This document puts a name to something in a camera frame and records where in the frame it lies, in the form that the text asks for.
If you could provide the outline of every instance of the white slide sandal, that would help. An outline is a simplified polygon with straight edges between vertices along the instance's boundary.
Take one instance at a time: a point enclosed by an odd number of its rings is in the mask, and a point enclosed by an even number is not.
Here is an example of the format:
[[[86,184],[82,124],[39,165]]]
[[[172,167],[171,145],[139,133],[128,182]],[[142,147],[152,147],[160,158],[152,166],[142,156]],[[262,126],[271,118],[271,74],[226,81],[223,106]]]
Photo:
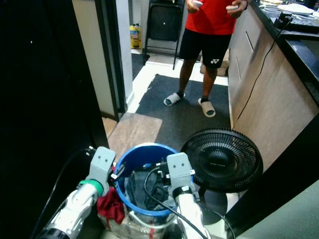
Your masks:
[[[181,98],[179,97],[179,95],[177,93],[173,93],[171,94],[170,96],[168,96],[165,100],[164,100],[164,104],[166,106],[172,106],[174,105],[176,102],[180,101]]]
[[[203,109],[203,113],[206,117],[212,118],[216,115],[216,111],[213,107],[213,105],[211,104],[210,101],[206,101],[201,103],[201,98],[198,99],[198,103],[200,104],[201,108]]]

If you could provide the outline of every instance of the black cable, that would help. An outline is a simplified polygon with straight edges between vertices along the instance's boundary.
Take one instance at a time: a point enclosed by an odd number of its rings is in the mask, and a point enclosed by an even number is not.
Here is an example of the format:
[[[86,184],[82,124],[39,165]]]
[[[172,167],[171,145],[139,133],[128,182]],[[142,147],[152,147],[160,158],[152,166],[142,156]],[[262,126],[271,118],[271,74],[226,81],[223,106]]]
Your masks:
[[[49,202],[50,202],[50,200],[51,200],[51,198],[52,198],[52,195],[53,195],[53,193],[54,193],[54,191],[55,191],[55,189],[56,189],[56,186],[57,186],[57,184],[58,184],[58,182],[59,182],[59,180],[60,180],[60,178],[61,178],[61,176],[62,176],[64,170],[66,169],[66,167],[70,164],[70,162],[71,162],[79,153],[84,152],[84,151],[85,151],[85,152],[90,152],[91,150],[92,150],[92,149],[88,149],[88,148],[80,149],[80,150],[76,151],[75,153],[73,153],[73,154],[69,157],[69,159],[65,162],[65,164],[63,165],[63,167],[62,167],[62,169],[61,169],[61,171],[60,171],[60,173],[59,173],[57,179],[55,180],[55,183],[54,183],[54,186],[53,186],[53,188],[52,188],[51,194],[50,194],[48,200],[46,201],[46,203],[45,203],[45,205],[44,205],[44,207],[43,207],[43,209],[42,209],[42,211],[41,211],[41,214],[40,214],[38,220],[36,221],[36,224],[35,224],[35,226],[34,226],[34,229],[33,229],[32,233],[31,233],[30,239],[34,239],[36,230],[37,230],[38,227],[39,227],[39,224],[40,224],[40,221],[41,221],[41,219],[42,219],[42,217],[43,217],[44,211],[46,210],[46,208],[47,208],[47,206],[48,206],[48,204],[49,204]]]
[[[146,188],[146,184],[147,184],[147,181],[150,177],[150,175],[155,172],[156,170],[159,170],[159,167],[156,167],[154,169],[152,169],[148,175],[146,176],[145,178],[145,181],[144,181],[144,190],[146,192],[146,194],[152,198],[154,201],[156,201],[158,204],[160,204],[162,207],[164,208],[167,208],[168,210],[170,210],[172,213],[174,213],[176,216],[182,218],[187,224],[189,224],[195,231],[198,232],[198,234],[200,234],[201,237],[203,237],[204,239],[208,239],[196,226],[194,226],[194,224],[192,224],[186,217],[184,217],[182,214],[178,213],[177,211],[175,211],[174,209],[170,208],[169,206],[165,205],[164,203],[162,203],[161,201],[157,200],[155,197],[153,197],[147,190]]]
[[[248,100],[246,101],[246,104],[245,104],[244,108],[242,109],[242,111],[240,112],[240,114],[239,114],[237,120],[238,120],[238,119],[241,117],[241,115],[243,114],[244,109],[246,108],[246,106],[247,106],[247,104],[248,104],[248,102],[249,102],[249,100],[250,100],[250,97],[251,97],[251,95],[253,94],[253,90],[254,90],[255,84],[256,84],[258,78],[260,77],[260,75],[261,75],[261,73],[262,73],[262,71],[263,71],[266,57],[268,56],[268,54],[270,53],[270,51],[273,49],[273,47],[274,47],[274,45],[275,45],[275,43],[276,43],[276,40],[279,38],[281,32],[285,29],[286,26],[288,26],[288,24],[289,24],[291,21],[292,21],[292,19],[280,30],[280,32],[279,32],[279,33],[277,34],[277,36],[275,37],[273,44],[271,45],[271,47],[269,48],[268,52],[266,53],[266,56],[265,56],[265,58],[264,58],[263,64],[262,64],[261,69],[260,69],[260,73],[259,73],[259,75],[257,76],[257,78],[255,79],[255,82],[254,82],[254,84],[253,84],[253,88],[252,88],[251,91],[250,91]]]
[[[223,215],[221,215],[219,212],[216,212],[216,211],[211,210],[211,209],[208,209],[208,210],[209,210],[210,212],[212,212],[212,213],[218,215],[222,220],[224,220],[224,222],[228,225],[229,229],[231,230],[231,233],[232,233],[234,239],[236,239],[235,232],[234,232],[233,228],[230,226],[230,223],[227,221],[227,219],[226,219]]]

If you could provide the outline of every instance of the wooden cabinet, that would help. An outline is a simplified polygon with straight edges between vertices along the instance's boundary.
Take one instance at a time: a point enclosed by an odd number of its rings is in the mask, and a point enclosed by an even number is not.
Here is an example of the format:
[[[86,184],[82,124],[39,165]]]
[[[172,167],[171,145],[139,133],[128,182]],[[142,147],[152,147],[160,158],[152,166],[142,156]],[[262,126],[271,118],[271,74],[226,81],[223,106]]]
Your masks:
[[[273,41],[249,8],[236,23],[230,50],[233,129],[255,142],[263,157],[264,170],[319,112],[277,44],[268,54],[258,77]]]

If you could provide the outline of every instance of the tiled floor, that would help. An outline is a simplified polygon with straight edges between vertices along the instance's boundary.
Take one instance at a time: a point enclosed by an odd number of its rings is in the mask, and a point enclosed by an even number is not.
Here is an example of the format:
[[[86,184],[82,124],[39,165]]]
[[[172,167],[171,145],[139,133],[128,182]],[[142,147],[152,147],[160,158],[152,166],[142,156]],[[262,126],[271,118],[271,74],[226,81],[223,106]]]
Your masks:
[[[138,50],[132,50],[132,53],[140,53]],[[183,65],[183,60],[176,59],[175,69],[173,70],[173,57],[149,54],[150,58],[146,62],[145,66],[141,69],[139,74],[133,81],[133,91],[135,98],[129,106],[128,112],[135,113],[139,107],[139,103],[148,89],[151,81],[154,79],[156,74],[179,78],[180,69]],[[195,63],[190,80],[203,82],[204,75],[200,73],[201,63],[198,61]],[[217,85],[228,85],[227,77],[217,76],[215,84]]]

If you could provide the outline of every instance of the white robotic hand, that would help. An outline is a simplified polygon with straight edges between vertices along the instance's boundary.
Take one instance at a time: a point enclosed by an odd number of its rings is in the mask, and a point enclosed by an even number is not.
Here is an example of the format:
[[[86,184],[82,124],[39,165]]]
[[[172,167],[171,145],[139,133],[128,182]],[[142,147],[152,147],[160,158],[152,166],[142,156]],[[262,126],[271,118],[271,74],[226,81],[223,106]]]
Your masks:
[[[109,191],[108,176],[115,155],[105,147],[98,147],[86,180],[81,181],[80,188],[67,197],[64,208],[42,230],[39,239],[75,239],[78,236],[91,207],[98,197]]]
[[[167,157],[169,178],[171,186],[168,190],[177,204],[177,212],[191,222],[206,238],[210,239],[208,230],[202,223],[202,211],[195,201],[193,192],[195,186],[191,175],[195,171],[191,168],[188,157],[185,153],[172,154]],[[203,237],[185,220],[177,217],[177,222],[183,231],[185,239],[202,239]]]

